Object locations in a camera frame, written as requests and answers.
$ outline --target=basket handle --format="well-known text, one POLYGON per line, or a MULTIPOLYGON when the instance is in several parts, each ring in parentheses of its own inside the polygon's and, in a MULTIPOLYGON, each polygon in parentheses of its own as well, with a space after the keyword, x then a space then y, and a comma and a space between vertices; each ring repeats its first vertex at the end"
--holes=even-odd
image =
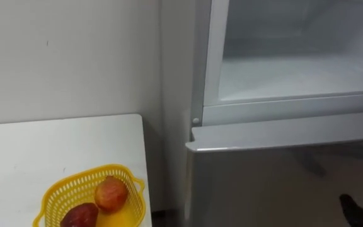
POLYGON ((139 184, 138 194, 142 195, 142 192, 145 189, 145 183, 144 183, 144 181, 141 180, 141 179, 138 179, 138 178, 134 178, 133 180, 139 184))
POLYGON ((40 224, 40 220, 41 218, 44 216, 44 210, 40 211, 40 213, 37 215, 37 217, 35 218, 35 220, 33 221, 33 227, 39 227, 40 224))

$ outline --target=freezer compartment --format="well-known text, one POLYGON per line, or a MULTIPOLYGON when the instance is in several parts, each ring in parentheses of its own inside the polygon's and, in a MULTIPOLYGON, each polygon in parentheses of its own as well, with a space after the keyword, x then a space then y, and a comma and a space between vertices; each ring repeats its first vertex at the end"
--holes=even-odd
POLYGON ((363 1, 230 0, 207 77, 205 106, 363 94, 363 1))
POLYGON ((363 147, 338 144, 194 153, 189 226, 347 227, 340 195, 363 208, 363 147))

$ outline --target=white table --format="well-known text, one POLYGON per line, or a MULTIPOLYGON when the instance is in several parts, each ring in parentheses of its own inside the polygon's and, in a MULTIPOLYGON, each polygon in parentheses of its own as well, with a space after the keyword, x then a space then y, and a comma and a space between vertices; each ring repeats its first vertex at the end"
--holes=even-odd
POLYGON ((110 163, 145 181, 141 226, 152 226, 140 115, 0 124, 0 226, 31 226, 56 181, 110 163))

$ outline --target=white shelf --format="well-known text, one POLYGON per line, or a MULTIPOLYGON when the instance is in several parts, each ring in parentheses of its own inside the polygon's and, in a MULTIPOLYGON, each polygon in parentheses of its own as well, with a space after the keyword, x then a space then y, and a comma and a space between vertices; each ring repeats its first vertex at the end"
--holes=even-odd
POLYGON ((363 61, 335 55, 224 59, 221 101, 286 100, 363 93, 363 61))
POLYGON ((140 115, 0 124, 0 226, 30 226, 56 181, 112 163, 145 181, 141 226, 152 226, 140 115))

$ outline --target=red apple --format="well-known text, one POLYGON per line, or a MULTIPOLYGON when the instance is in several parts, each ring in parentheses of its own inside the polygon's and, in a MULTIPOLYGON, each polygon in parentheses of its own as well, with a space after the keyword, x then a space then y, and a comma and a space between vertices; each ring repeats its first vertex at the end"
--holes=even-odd
POLYGON ((103 212, 117 212, 124 206, 128 193, 123 181, 107 176, 95 190, 95 202, 103 212))

